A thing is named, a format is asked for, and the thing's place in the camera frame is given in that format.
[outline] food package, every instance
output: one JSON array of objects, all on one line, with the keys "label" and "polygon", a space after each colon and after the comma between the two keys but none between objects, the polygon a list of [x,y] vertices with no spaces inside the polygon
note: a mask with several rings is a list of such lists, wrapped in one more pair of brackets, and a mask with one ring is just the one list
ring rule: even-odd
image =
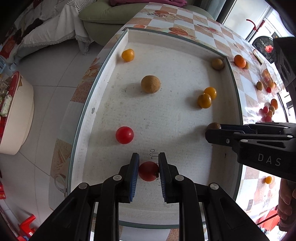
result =
[{"label": "food package", "polygon": [[269,63],[264,62],[261,65],[260,74],[265,89],[270,87],[273,93],[278,93],[285,88],[279,73],[275,73],[274,69]]},{"label": "food package", "polygon": [[2,105],[1,111],[0,111],[1,116],[3,116],[3,117],[8,116],[11,101],[12,101],[11,95],[6,95],[4,98],[4,102]]}]

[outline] snack package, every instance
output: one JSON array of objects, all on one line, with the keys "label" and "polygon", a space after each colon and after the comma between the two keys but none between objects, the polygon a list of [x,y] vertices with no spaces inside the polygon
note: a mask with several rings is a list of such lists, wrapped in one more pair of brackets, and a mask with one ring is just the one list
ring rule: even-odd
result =
[{"label": "snack package", "polygon": [[270,87],[273,93],[278,93],[285,88],[279,72],[277,71],[277,73],[275,73],[274,69],[269,63],[264,62],[261,65],[260,74],[265,89]]}]

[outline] floral pattern tablecloth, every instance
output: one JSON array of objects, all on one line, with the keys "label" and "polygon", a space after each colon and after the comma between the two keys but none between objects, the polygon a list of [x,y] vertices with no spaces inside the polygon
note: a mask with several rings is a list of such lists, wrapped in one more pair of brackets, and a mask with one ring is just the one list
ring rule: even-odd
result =
[{"label": "floral pattern tablecloth", "polygon": [[[124,25],[106,44],[86,71],[72,96],[60,127],[52,158],[49,187],[49,205],[52,209],[56,208],[63,200],[64,193],[67,193],[67,173],[72,144],[81,111],[90,88],[108,53],[127,27],[145,28],[178,35],[203,43],[226,55],[231,63],[237,84],[244,124],[261,121],[262,116],[259,110],[264,105],[268,105],[272,98],[278,99],[277,94],[268,94],[265,90],[258,91],[256,89],[255,85],[261,79],[261,64],[253,55],[254,47],[250,43],[220,23],[203,15],[171,5],[150,3]],[[250,68],[248,70],[240,69],[234,64],[233,59],[237,54],[242,55],[249,63]],[[286,122],[284,109],[281,105],[279,105],[273,116],[273,120],[275,122]],[[277,202],[279,179],[274,178],[274,185],[269,185],[270,193],[273,194],[269,195],[266,189],[267,186],[262,184],[265,176],[266,174],[262,172],[244,167],[238,195],[238,203],[243,209],[246,210],[248,208],[248,202],[251,199],[256,199],[254,201],[256,204],[265,203],[262,205],[262,208],[270,206],[268,205],[269,203],[273,205]]]}]

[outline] human hand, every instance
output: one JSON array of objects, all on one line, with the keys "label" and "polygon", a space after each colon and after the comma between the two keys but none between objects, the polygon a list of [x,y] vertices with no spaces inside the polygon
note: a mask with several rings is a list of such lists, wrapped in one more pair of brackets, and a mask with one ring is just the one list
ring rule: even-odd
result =
[{"label": "human hand", "polygon": [[278,215],[281,218],[279,222],[279,229],[287,232],[293,225],[296,215],[292,215],[292,212],[296,209],[296,189],[291,190],[288,186],[286,179],[281,179],[279,189],[279,207]]}]

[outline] tile floor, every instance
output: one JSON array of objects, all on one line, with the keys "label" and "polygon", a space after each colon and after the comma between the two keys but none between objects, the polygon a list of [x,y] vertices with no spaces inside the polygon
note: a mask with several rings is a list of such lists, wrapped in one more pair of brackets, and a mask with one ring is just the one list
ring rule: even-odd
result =
[{"label": "tile floor", "polygon": [[50,215],[49,174],[54,144],[69,101],[82,76],[103,47],[92,43],[88,55],[72,39],[48,46],[17,65],[34,88],[34,117],[29,135],[14,155],[0,154],[6,200],[0,206],[14,226],[31,214],[35,227]]}]

